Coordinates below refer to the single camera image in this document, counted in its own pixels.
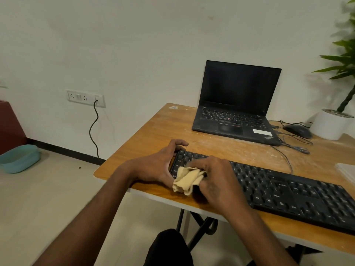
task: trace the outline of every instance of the baseboard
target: baseboard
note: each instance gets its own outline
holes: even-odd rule
[[[101,164],[103,164],[106,161],[103,158],[97,158],[95,156],[90,156],[90,155],[83,154],[83,153],[80,153],[80,152],[77,152],[77,151],[74,151],[74,150],[66,149],[64,147],[59,147],[59,146],[56,146],[56,145],[51,145],[51,144],[48,144],[48,143],[37,141],[37,140],[31,139],[31,138],[27,138],[27,143],[30,144],[30,145],[35,145],[35,146],[37,146],[39,148],[42,148],[42,149],[45,149],[45,150],[48,150],[48,151],[52,151],[52,152],[55,152],[55,153],[62,154],[64,156],[76,158],[76,159],[81,160],[81,161],[90,162],[90,163],[93,163],[93,164],[96,164],[96,165],[101,165]]]

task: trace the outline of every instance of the artificial plant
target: artificial plant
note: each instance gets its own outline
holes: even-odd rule
[[[351,0],[350,2],[348,2],[348,4],[351,4],[351,3],[355,3],[355,0]],[[355,28],[355,12],[350,13],[349,21],[351,22],[351,24]],[[317,70],[317,71],[314,71],[313,73],[338,70],[337,75],[331,77],[330,79],[338,79],[338,78],[343,78],[343,77],[347,77],[347,76],[354,76],[355,77],[355,39],[340,40],[337,42],[333,42],[333,44],[335,44],[337,46],[344,47],[345,53],[341,54],[340,56],[321,55],[320,57],[323,59],[328,59],[331,61],[340,62],[342,65],[332,66],[329,68]],[[345,98],[345,100],[340,104],[340,106],[337,109],[337,112],[342,113],[344,111],[345,107],[351,101],[354,94],[355,94],[355,85],[353,86],[353,89],[350,90],[350,92],[347,95],[347,97]]]

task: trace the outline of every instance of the person's left arm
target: person's left arm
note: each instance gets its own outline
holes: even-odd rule
[[[169,163],[175,151],[188,146],[173,139],[159,152],[126,161],[106,181],[100,191],[57,236],[33,264],[94,265],[116,211],[135,180],[159,181],[172,188]]]

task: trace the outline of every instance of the plant stem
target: plant stem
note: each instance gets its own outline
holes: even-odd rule
[[[351,99],[353,98],[353,95],[355,94],[355,85],[353,87],[352,90],[350,90],[349,94],[347,95],[347,97],[345,98],[345,100],[340,104],[340,106],[338,107],[337,111],[342,113],[345,109],[345,107],[348,105],[348,103],[351,101]]]

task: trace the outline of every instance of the wooden table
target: wooden table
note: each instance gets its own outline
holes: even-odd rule
[[[167,103],[105,161],[95,171],[94,176],[107,180],[123,162],[155,153],[167,146],[172,138],[188,141],[190,145],[187,150],[192,152],[214,155],[280,172],[290,172],[284,157],[271,146],[192,131],[196,110],[194,107]],[[336,163],[355,165],[355,139],[346,134],[338,141],[315,137],[312,139],[313,146],[303,145],[292,138],[286,138],[286,141],[293,145],[304,146],[311,152],[310,155],[305,155],[285,146],[279,148],[290,160],[295,175],[342,185],[352,197],[355,197],[355,186],[335,169]],[[207,202],[175,193],[159,184],[135,183],[129,191],[225,221],[223,216]],[[320,251],[339,250],[355,255],[355,236],[262,211],[258,213],[280,239]]]

